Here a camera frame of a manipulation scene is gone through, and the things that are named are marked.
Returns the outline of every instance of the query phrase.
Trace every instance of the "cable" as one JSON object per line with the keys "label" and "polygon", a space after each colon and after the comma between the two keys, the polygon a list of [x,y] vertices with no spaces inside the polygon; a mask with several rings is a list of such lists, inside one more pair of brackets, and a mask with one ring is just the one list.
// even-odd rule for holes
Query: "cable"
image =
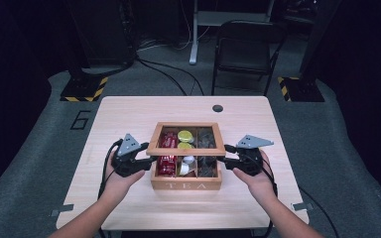
{"label": "cable", "polygon": [[329,215],[326,213],[326,211],[323,209],[323,207],[308,193],[306,192],[300,185],[298,185],[299,189],[304,192],[316,205],[317,207],[323,212],[324,216],[326,216],[326,219],[329,221],[330,226],[333,229],[333,232],[335,233],[335,237],[339,237],[338,231],[336,230],[335,225],[333,224],[332,220],[330,219]]}
{"label": "cable", "polygon": [[136,58],[136,61],[138,61],[138,62],[140,62],[143,66],[145,66],[145,67],[148,67],[148,68],[150,68],[150,69],[153,69],[153,70],[155,70],[155,71],[158,71],[158,72],[160,72],[160,73],[162,73],[164,76],[166,76],[169,80],[171,80],[177,87],[178,87],[178,89],[182,92],[182,94],[184,95],[184,96],[187,96],[187,93],[184,91],[184,89],[181,87],[181,85],[172,77],[172,76],[170,76],[170,75],[168,75],[167,73],[165,73],[165,72],[163,72],[163,71],[161,71],[161,70],[159,70],[159,69],[157,69],[157,68],[154,68],[154,67],[152,67],[152,66],[149,66],[149,65],[147,65],[146,63],[144,63],[142,60],[140,60],[139,58]]}
{"label": "cable", "polygon": [[[265,175],[268,177],[269,181],[270,181],[271,184],[272,184],[272,188],[273,188],[273,190],[274,190],[275,195],[278,196],[278,187],[277,187],[277,184],[275,183],[274,173],[272,172],[272,169],[271,169],[270,164],[269,164],[269,163],[268,163],[268,162],[261,156],[262,161],[268,166],[268,168],[270,169],[271,173],[267,172],[263,166],[260,166],[260,165],[258,164],[258,162],[255,161],[255,159],[253,159],[253,158],[251,158],[251,157],[249,157],[249,156],[247,156],[247,155],[244,155],[244,154],[239,154],[239,157],[240,157],[240,156],[242,156],[242,157],[244,157],[244,158],[249,159],[250,161],[252,161],[252,162],[258,167],[258,169],[262,170],[262,171],[265,173]],[[273,224],[272,220],[270,219],[270,222],[269,222],[269,224],[268,224],[267,231],[266,231],[265,234],[264,234],[263,236],[261,236],[261,237],[262,237],[262,238],[267,238],[267,237],[271,234],[271,231],[272,231],[273,226],[274,226],[274,224]]]}
{"label": "cable", "polygon": [[139,60],[144,61],[144,62],[147,62],[147,63],[156,64],[156,65],[159,65],[159,66],[169,67],[169,68],[176,69],[176,70],[179,70],[179,71],[182,71],[182,72],[188,74],[189,76],[191,76],[191,77],[193,78],[193,82],[196,82],[196,83],[197,83],[200,92],[202,93],[202,95],[204,95],[203,90],[202,90],[202,87],[200,86],[199,81],[198,81],[198,80],[196,79],[196,77],[194,77],[190,72],[188,72],[188,71],[186,71],[186,70],[184,70],[184,69],[178,68],[178,67],[174,67],[174,66],[165,64],[165,63],[149,61],[149,60],[146,60],[146,59],[139,59]]}
{"label": "cable", "polygon": [[188,22],[187,15],[185,13],[184,3],[182,2],[182,0],[181,0],[181,6],[182,6],[182,13],[184,14],[184,18],[185,18],[185,21],[187,23],[189,37],[188,37],[188,42],[185,44],[184,47],[182,47],[182,48],[174,48],[174,49],[179,50],[179,51],[183,50],[184,48],[186,48],[190,44],[190,42],[191,42],[191,27],[190,27],[190,23]]}
{"label": "cable", "polygon": [[[100,198],[101,194],[103,194],[104,192],[104,189],[106,188],[106,183],[107,181],[109,180],[109,178],[111,177],[111,175],[113,175],[113,173],[116,171],[117,168],[115,168],[108,177],[106,177],[106,170],[107,170],[107,163],[109,161],[109,158],[110,158],[110,154],[111,152],[113,151],[113,148],[117,147],[117,146],[120,146],[122,144],[123,140],[122,139],[119,139],[118,141],[116,141],[115,143],[113,143],[113,145],[111,145],[111,147],[109,148],[109,150],[107,151],[107,154],[106,154],[106,158],[104,159],[104,166],[103,166],[103,175],[101,177],[101,184],[100,184],[100,190],[98,191],[98,197],[97,199]],[[100,237],[102,238],[105,238],[106,236],[104,235],[104,232],[103,230],[101,229],[101,227],[98,229],[98,233],[100,234]]]}

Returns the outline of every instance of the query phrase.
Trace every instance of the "hand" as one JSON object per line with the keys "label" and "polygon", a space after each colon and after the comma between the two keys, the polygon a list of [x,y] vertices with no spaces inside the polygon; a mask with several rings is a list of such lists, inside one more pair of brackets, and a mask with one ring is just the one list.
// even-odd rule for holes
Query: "hand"
{"label": "hand", "polygon": [[114,152],[110,154],[110,158],[107,163],[106,179],[110,175],[111,176],[109,177],[109,179],[107,179],[105,190],[101,195],[100,199],[108,199],[109,202],[113,203],[114,205],[117,205],[126,196],[129,187],[137,180],[139,180],[144,175],[145,171],[137,172],[126,178],[118,175],[116,172],[112,173],[114,171],[114,168],[111,166],[113,155]]}
{"label": "hand", "polygon": [[[269,164],[268,156],[262,150],[260,150],[260,152],[262,158]],[[268,165],[266,165],[265,162],[263,163],[264,169],[271,175],[271,169]],[[265,204],[265,202],[268,202],[271,199],[277,199],[271,181],[268,179],[264,172],[261,172],[254,177],[245,174],[237,168],[234,168],[233,172],[238,178],[247,184],[250,193],[253,197],[255,197],[260,205]]]}

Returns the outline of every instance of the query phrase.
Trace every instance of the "black chair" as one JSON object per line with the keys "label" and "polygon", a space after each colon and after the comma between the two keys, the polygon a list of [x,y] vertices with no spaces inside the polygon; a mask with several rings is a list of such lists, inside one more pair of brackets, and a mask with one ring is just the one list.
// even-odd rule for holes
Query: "black chair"
{"label": "black chair", "polygon": [[237,85],[217,85],[217,72],[229,71],[257,74],[259,78],[256,84],[260,83],[262,76],[268,75],[263,90],[266,96],[286,37],[285,29],[275,23],[234,20],[222,24],[216,38],[211,95],[214,95],[215,87],[262,91],[259,88],[241,87],[244,82],[240,77],[240,80],[233,79],[233,84]]}

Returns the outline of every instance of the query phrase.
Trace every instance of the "gray floor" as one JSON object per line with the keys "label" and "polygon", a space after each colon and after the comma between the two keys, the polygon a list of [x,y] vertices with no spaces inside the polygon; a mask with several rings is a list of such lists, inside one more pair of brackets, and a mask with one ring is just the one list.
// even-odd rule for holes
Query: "gray floor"
{"label": "gray floor", "polygon": [[[347,138],[345,125],[333,92],[320,81],[323,103],[286,102],[278,76],[298,76],[306,41],[290,37],[276,66],[268,98],[272,105],[299,185],[320,203],[332,219],[340,237],[381,237],[381,188],[366,171]],[[169,63],[191,72],[205,94],[210,92],[213,44],[199,44],[197,65],[189,65],[191,47],[140,51],[140,58]],[[179,71],[162,68],[188,94],[192,79]],[[93,69],[92,72],[109,68]],[[100,100],[61,102],[67,72],[49,79],[53,93],[34,130],[0,178],[0,237],[46,237],[56,229],[54,209],[64,204],[77,162]],[[218,95],[246,95],[243,91],[217,90]],[[109,77],[102,96],[182,95],[164,76],[135,62],[127,70]],[[191,95],[201,95],[194,88]],[[88,118],[84,130],[70,130],[79,111]],[[335,237],[318,206],[311,203],[311,226],[325,237]],[[274,231],[271,237],[279,237]]]}

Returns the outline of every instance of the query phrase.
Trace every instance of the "dark background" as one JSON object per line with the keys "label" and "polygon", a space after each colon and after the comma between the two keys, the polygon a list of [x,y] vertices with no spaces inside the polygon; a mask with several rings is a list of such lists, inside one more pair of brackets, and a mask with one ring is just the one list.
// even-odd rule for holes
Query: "dark background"
{"label": "dark background", "polygon": [[[164,11],[178,19],[170,34],[179,38],[182,9],[170,2]],[[263,7],[256,2],[227,7]],[[184,4],[191,19],[191,1]],[[136,16],[144,29],[148,15]],[[46,106],[48,78],[69,66],[90,67],[88,58],[65,1],[0,0],[0,175]],[[381,1],[320,1],[302,73],[334,90],[348,136],[381,184]]]}

